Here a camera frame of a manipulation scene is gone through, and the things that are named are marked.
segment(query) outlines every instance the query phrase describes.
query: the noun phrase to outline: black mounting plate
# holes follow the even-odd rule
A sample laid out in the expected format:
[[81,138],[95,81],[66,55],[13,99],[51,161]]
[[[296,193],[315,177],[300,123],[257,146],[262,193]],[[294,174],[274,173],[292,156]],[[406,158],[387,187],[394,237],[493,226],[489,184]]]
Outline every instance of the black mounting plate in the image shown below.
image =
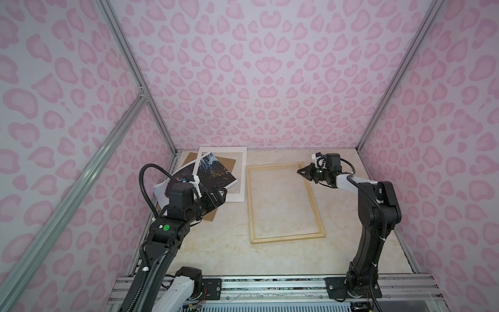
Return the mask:
[[203,287],[206,288],[205,300],[220,300],[221,279],[203,279]]
[[[329,299],[345,298],[345,292],[346,292],[345,277],[325,278],[324,280],[326,281],[326,290],[327,294],[329,295]],[[376,283],[376,286],[374,287],[373,291],[375,298],[381,298],[383,296],[381,294],[381,289],[379,288],[378,283]],[[363,295],[361,298],[367,298],[367,294]],[[347,299],[356,299],[356,298],[351,297],[349,294],[347,294]]]

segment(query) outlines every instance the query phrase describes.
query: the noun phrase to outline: pink heart pattern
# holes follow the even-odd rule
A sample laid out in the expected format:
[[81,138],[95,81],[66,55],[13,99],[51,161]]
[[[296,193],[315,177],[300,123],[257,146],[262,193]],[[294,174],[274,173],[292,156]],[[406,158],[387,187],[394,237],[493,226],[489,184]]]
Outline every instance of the pink heart pattern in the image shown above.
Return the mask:
[[[15,0],[0,5],[0,98],[4,121],[0,127],[0,173],[5,181],[0,194],[1,282],[130,107],[138,88],[92,0]],[[131,131],[128,137],[134,137],[137,144],[136,137],[147,130],[143,134],[150,139],[147,151],[154,151],[156,162],[160,159],[164,165],[169,155],[150,118],[148,112],[143,112],[141,122],[148,126]],[[134,145],[130,156],[139,156],[142,149],[146,149],[146,143]],[[125,229],[132,230],[123,231],[121,240],[126,239],[125,243],[114,242],[107,249],[110,243],[97,246],[95,238],[105,224],[112,229],[114,222],[119,223],[116,212],[110,216],[103,207],[118,204],[113,189],[124,188],[121,175],[128,176],[137,168],[121,163],[116,171],[104,171],[107,174],[99,178],[96,186],[104,186],[98,193],[104,191],[106,196],[93,198],[94,189],[78,209],[21,297],[18,306],[26,311],[66,311],[70,307],[97,311],[104,298],[107,300],[111,281],[126,269],[123,262],[117,265],[116,259],[123,261],[133,253],[134,247],[128,242],[138,239],[145,218],[140,218],[140,227],[134,228],[137,222],[130,214],[138,216],[136,207],[144,203],[127,207],[131,211],[123,222]],[[112,175],[116,175],[116,182],[105,180]],[[157,173],[146,178],[150,191],[150,184],[158,178]],[[138,198],[137,191],[127,191],[127,195],[133,193]],[[99,219],[101,224],[95,226],[90,219],[98,209],[104,213]],[[95,266],[86,262],[88,250],[93,247],[104,261],[119,255],[114,257],[112,273],[106,271],[102,277],[105,283],[99,296],[93,296],[93,287],[85,286]]]
[[[144,137],[143,144],[139,137]],[[149,158],[141,160],[144,151],[162,167],[171,159],[147,107],[125,135],[18,305],[24,305],[28,311],[31,307],[98,311],[107,302],[115,278],[123,276],[130,265],[150,211],[138,187],[138,168],[130,166],[131,158],[138,159],[140,167],[148,162]],[[58,176],[72,179],[75,172],[71,168],[61,165]],[[155,170],[146,171],[144,182],[149,194],[153,194],[153,185],[160,180],[161,175]],[[114,196],[117,189],[127,187],[126,198]],[[0,201],[0,222],[15,219],[16,208],[23,202],[15,195]],[[49,201],[36,203],[28,209],[24,222],[43,225],[52,212]],[[15,263],[33,239],[31,233],[14,238],[2,253],[2,261]]]
[[175,145],[194,149],[356,146],[430,1],[342,2],[112,4]]
[[499,304],[499,5],[456,0],[444,12],[361,157],[372,178],[393,182],[399,229],[450,310],[492,311]]

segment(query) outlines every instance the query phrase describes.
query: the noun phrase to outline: brown backing board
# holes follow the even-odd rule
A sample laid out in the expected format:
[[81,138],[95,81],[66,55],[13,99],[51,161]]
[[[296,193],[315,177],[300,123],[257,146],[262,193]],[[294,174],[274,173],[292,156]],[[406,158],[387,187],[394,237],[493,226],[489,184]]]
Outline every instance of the brown backing board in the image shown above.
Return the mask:
[[[182,164],[182,166],[190,163],[191,161],[193,160],[196,160],[196,156],[198,154],[197,153],[192,153],[190,152],[188,155],[187,155],[187,158],[186,160],[184,161],[184,163]],[[224,158],[224,157],[217,157],[217,159],[222,163],[222,165],[224,167],[227,168],[227,170],[229,172],[232,173],[232,170],[234,169],[234,166],[236,164],[236,160],[235,159],[230,159],[230,158]],[[205,214],[205,216],[203,217],[203,220],[206,220],[206,221],[213,221],[213,219],[215,218],[215,214],[217,213],[217,210],[213,210],[211,211],[210,213],[207,213]]]
[[286,168],[296,168],[296,170],[303,168],[305,165],[303,163],[289,163],[289,164],[275,164],[275,165],[260,165],[260,166],[247,166],[246,167],[246,180],[248,185],[248,210],[249,210],[249,236],[252,244],[259,243],[271,243],[271,242],[284,242],[284,241],[294,241],[294,240],[304,240],[304,239],[312,239],[312,238],[324,238],[326,234],[324,232],[324,227],[322,225],[322,221],[320,218],[319,210],[317,209],[317,204],[315,202],[314,195],[312,193],[312,188],[310,187],[309,182],[303,179],[303,183],[305,185],[305,189],[308,194],[308,199],[310,201],[310,206],[312,207],[312,212],[314,214],[315,223],[317,225],[316,233],[309,234],[299,234],[299,235],[288,235],[288,236],[276,236],[276,237],[268,237],[268,238],[256,238],[254,231],[254,216],[253,216],[253,194],[251,192],[251,172],[254,170],[272,170],[272,169],[286,169]]

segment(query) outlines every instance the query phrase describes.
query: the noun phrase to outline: pink leopard print wallpaper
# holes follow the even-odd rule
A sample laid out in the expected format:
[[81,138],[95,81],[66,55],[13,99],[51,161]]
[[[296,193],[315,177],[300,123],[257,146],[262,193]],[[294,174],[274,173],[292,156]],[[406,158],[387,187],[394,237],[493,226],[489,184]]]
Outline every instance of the pink leopard print wallpaper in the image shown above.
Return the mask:
[[112,0],[177,148],[357,145],[430,0]]
[[361,157],[452,312],[499,306],[499,2],[453,0]]
[[0,7],[1,283],[138,89],[92,0]]
[[[165,167],[170,158],[146,107],[13,311],[102,311],[116,277],[130,266],[150,213],[139,170],[149,162]],[[150,196],[160,175],[154,168],[144,175]]]

